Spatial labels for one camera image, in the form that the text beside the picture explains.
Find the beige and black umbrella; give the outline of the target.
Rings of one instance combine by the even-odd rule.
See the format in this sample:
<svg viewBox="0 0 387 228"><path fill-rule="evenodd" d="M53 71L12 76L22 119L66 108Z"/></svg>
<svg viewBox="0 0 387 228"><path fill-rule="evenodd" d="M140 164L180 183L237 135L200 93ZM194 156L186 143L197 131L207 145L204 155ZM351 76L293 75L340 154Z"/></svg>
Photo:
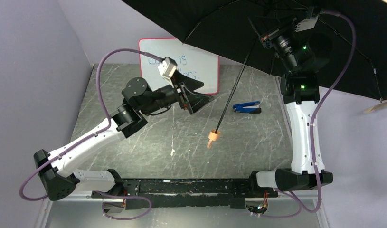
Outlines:
<svg viewBox="0 0 387 228"><path fill-rule="evenodd" d="M299 41L312 37L330 46L329 63L317 73L320 86L387 100L387 3L381 0L128 0L126 4L181 42L282 76L285 68L274 49L257 37L287 17L303 20L310 7L338 11L356 31L356 50L342 77L351 49L346 20L323 14L315 27L295 32Z"/></svg>

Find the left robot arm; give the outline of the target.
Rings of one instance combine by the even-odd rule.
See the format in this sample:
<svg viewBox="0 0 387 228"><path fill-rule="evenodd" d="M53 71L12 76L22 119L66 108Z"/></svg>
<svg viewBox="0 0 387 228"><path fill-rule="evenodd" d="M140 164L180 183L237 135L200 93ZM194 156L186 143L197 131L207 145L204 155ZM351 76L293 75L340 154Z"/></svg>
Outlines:
<svg viewBox="0 0 387 228"><path fill-rule="evenodd" d="M120 175L113 169L84 171L79 169L87 159L107 146L129 138L146 124L146 116L164 113L173 104L194 114L212 101L211 95L198 89L204 84L176 71L171 83L151 90L141 77L131 79L122 90L123 103L94 129L59 149L34 154L38 176L52 201L64 199L74 192L95 191L113 196L125 192Z"/></svg>

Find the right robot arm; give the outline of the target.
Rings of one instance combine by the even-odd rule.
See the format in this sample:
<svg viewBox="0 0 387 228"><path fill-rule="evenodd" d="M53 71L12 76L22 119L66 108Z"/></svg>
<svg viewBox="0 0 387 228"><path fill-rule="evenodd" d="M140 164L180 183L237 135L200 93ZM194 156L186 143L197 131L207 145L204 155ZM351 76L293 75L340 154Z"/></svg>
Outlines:
<svg viewBox="0 0 387 228"><path fill-rule="evenodd" d="M293 147L291 167L253 172L257 185L293 191L331 184L333 174L325 171L314 113L321 100L316 74L330 60L331 39L313 33L301 41L296 40L296 17L288 18L264 34L252 20L249 23L263 47L274 49L274 55L286 69L280 91L289 116Z"/></svg>

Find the red framed whiteboard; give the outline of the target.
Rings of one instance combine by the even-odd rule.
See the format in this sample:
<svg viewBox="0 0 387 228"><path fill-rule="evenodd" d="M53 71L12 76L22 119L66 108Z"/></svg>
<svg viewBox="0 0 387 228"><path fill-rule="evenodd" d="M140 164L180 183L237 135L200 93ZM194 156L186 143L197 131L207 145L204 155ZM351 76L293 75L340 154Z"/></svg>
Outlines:
<svg viewBox="0 0 387 228"><path fill-rule="evenodd" d="M204 83L196 92L215 95L219 91L219 57L200 48L183 44L176 38L142 38L139 50L158 57L170 57L177 63L177 70L192 79ZM145 78L152 90L168 83L159 73L160 62L140 55L141 77Z"/></svg>

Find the blue and black stapler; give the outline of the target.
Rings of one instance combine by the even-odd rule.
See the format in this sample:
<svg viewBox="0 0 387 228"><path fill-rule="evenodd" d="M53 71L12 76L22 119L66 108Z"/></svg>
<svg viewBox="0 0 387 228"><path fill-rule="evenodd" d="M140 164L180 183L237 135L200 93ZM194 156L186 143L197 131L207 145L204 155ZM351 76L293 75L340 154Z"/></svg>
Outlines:
<svg viewBox="0 0 387 228"><path fill-rule="evenodd" d="M232 106L236 113L260 114L262 112L259 101L235 104Z"/></svg>

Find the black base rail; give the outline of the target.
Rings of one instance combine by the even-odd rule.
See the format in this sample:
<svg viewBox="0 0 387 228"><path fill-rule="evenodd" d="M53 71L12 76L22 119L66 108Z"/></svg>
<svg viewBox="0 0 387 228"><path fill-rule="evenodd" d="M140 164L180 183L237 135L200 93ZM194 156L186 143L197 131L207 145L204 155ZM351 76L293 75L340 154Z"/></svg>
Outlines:
<svg viewBox="0 0 387 228"><path fill-rule="evenodd" d="M217 207L246 208L247 199L278 197L272 188L259 187L255 179L124 179L115 196L140 196L154 208Z"/></svg>

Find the aluminium frame rail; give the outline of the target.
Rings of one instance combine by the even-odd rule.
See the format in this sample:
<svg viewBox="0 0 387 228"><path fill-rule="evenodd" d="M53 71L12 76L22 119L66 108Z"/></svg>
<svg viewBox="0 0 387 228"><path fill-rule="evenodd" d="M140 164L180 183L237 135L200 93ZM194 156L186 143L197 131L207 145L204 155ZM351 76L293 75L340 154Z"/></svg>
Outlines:
<svg viewBox="0 0 387 228"><path fill-rule="evenodd" d="M327 228L324 208L309 213L296 201L279 196L269 198L265 214L250 214L246 208L236 209L215 201L216 195L150 195L153 207L147 212L143 200L128 200L126 208L120 200L107 199L109 217L102 213L102 201L86 194L51 202L43 202L35 222L37 228Z"/></svg>

